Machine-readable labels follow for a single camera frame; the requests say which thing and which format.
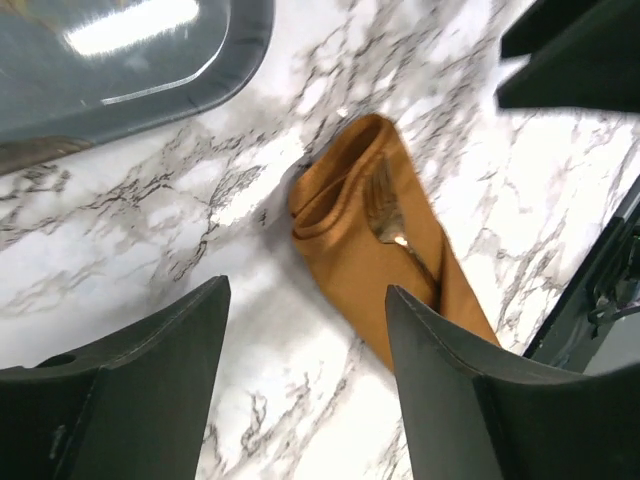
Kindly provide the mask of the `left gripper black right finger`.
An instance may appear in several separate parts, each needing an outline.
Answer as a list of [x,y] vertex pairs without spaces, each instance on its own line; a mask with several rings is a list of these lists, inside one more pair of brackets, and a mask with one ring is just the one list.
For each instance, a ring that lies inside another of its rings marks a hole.
[[518,356],[391,286],[386,318],[417,479],[635,479],[639,369]]

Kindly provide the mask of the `copper fork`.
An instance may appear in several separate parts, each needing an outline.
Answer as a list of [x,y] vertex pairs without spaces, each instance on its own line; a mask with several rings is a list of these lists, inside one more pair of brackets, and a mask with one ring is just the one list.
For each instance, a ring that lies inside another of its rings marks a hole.
[[367,177],[363,189],[363,202],[372,234],[381,244],[402,248],[420,270],[433,293],[438,296],[440,286],[409,241],[404,215],[392,179],[391,162],[386,156],[380,158]]

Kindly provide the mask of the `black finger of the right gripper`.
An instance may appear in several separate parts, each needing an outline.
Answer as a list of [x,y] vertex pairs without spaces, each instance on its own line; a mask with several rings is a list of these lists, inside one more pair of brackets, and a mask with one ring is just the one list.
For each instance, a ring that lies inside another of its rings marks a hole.
[[639,40],[625,33],[555,43],[531,57],[496,91],[503,109],[561,108],[637,112]]
[[500,57],[559,53],[569,59],[618,59],[613,1],[536,1],[502,35]]

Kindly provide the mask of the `orange-brown cloth napkin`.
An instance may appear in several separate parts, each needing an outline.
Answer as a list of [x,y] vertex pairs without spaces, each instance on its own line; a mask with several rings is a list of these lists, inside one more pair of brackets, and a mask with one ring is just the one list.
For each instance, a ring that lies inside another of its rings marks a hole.
[[387,368],[390,285],[498,341],[388,118],[350,123],[294,183],[288,205],[294,244],[320,290]]

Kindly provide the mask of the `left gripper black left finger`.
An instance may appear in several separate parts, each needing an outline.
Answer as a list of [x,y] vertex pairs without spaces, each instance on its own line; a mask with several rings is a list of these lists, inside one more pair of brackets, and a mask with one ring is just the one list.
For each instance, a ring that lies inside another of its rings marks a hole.
[[2,477],[193,478],[230,299],[217,276],[90,344],[4,369]]

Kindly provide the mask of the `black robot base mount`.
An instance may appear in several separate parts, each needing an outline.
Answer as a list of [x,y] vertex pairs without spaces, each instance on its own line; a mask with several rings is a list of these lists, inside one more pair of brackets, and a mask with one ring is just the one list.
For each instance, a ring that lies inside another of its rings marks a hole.
[[584,372],[616,322],[639,312],[639,182],[624,196],[524,356]]

